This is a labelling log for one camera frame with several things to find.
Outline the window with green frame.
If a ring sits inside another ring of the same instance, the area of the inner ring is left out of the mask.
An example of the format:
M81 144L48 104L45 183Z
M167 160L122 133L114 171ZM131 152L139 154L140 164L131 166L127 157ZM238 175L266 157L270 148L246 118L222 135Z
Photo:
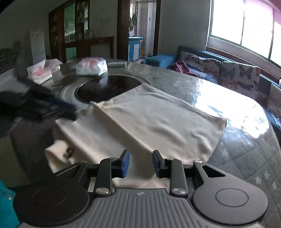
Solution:
M280 67L280 1L212 1L209 35Z

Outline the magenta cloth on sofa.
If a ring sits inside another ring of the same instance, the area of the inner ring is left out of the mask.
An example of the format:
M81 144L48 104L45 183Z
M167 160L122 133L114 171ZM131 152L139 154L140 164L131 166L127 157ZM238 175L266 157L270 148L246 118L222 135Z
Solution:
M196 78L199 77L197 74L192 73L189 70L189 68L187 67L187 65L185 64L185 62L183 60L180 60L180 61L177 61L177 62L171 64L168 67L168 69L172 70L172 71L175 71L175 72L182 73L182 74L186 74L186 75L189 75L189 76L193 76L193 77L196 77Z

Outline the white small refrigerator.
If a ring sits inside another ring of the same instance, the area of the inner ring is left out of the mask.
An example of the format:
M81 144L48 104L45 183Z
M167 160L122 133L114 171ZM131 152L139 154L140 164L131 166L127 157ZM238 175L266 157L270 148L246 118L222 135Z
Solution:
M33 65L46 59L43 28L30 33L30 47Z

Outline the butterfly print cushion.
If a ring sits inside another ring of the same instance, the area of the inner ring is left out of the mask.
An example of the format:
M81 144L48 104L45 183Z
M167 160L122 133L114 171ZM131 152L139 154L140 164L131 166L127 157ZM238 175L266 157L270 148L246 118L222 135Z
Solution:
M202 58L185 51L180 52L178 60L183 61L189 71L198 75L200 79L218 84L221 61L214 58Z
M260 68L238 62L223 61L221 85L253 100L257 99Z

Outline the butterfly print cushion right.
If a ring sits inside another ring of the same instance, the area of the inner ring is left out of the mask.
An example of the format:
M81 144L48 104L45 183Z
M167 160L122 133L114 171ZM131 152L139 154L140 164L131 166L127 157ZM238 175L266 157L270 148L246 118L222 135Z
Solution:
M223 61L221 85L253 100L257 99L260 68L238 62Z

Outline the blue sectional sofa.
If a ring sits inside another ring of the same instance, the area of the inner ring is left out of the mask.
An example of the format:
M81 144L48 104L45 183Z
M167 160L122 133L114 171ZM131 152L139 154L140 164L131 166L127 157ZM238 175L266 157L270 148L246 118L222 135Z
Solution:
M156 56L150 56L147 57L142 63L147 64L150 66L156 66L160 68L165 68L168 69L168 67L179 61L178 57L181 51L189 52L192 54L195 54L197 56L200 56L202 58L214 58L216 60L221 61L231 61L229 59L226 59L222 56L219 56L217 54L212 54L211 52L206 52L206 51L200 51L197 49L192 49L184 46L179 46L178 51L176 56L171 56L171 55L156 55ZM270 93L270 86L271 84L276 85L277 87L280 88L279 85L277 85L274 81L268 79L266 76L264 76L260 70L260 79L259 79L259 85L258 85L258 95L256 101L264 108L267 118L269 119L269 122L272 124L274 130L277 133L280 133L280 117L276 116L275 114L271 113L267 109L267 99ZM220 69L220 74L218 78L218 85L221 85L221 69Z

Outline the grey plain cushion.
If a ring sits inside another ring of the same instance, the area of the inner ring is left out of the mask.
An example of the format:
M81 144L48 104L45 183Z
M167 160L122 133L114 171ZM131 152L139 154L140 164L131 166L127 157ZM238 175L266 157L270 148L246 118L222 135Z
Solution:
M281 116L281 91L280 88L274 84L270 86L267 109L276 116Z

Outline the pink white tissue pack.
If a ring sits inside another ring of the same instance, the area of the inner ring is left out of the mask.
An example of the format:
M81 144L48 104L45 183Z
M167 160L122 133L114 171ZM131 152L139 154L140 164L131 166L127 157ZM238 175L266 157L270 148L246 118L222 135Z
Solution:
M84 58L76 65L78 76L101 76L108 72L107 62L103 58Z

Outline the butterfly print cushion left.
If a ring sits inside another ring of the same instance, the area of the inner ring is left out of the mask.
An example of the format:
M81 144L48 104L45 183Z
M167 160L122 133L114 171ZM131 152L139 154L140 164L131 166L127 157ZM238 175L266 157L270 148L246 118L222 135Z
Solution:
M185 51L180 52L178 60L183 61L189 71L198 75L200 79L218 84L221 61L214 58L202 58Z

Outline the grey remote control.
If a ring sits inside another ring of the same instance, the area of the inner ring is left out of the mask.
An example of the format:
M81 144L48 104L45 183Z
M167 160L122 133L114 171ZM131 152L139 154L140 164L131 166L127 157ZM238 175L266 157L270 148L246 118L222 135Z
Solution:
M115 61L115 62L108 62L107 66L109 68L123 68L126 67L127 62L126 61Z

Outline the dark wooden sideboard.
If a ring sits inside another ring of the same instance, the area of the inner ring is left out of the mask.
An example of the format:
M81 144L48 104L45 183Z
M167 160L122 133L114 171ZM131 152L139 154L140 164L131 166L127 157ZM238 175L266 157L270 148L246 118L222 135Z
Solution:
M66 1L49 12L50 56L64 63L90 56L114 57L114 37L95 38L91 1Z

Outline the blue white cabinet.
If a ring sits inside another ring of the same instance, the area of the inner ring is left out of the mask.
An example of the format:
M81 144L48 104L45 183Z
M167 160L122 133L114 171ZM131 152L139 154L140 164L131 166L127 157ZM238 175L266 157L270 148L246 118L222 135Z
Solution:
M135 61L140 59L142 41L143 41L143 37L129 37L129 42L128 42L129 61Z

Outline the black round induction cooktop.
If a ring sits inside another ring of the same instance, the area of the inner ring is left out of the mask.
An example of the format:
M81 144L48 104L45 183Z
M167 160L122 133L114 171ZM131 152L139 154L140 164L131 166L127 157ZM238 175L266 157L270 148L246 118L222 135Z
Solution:
M91 101L99 103L110 100L141 84L152 85L148 79L131 74L113 73L95 77L81 76L63 88L60 98L77 108L84 108Z

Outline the cream beige garment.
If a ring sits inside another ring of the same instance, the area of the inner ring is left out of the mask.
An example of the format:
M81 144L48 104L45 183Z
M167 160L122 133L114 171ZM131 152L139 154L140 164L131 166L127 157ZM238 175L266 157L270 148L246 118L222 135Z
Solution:
M150 85L135 87L108 101L91 102L76 120L56 120L54 143L45 150L52 172L86 160L98 164L108 157L130 153L125 178L116 188L169 188L168 179L156 177L152 153L191 164L206 162L217 147L227 121Z

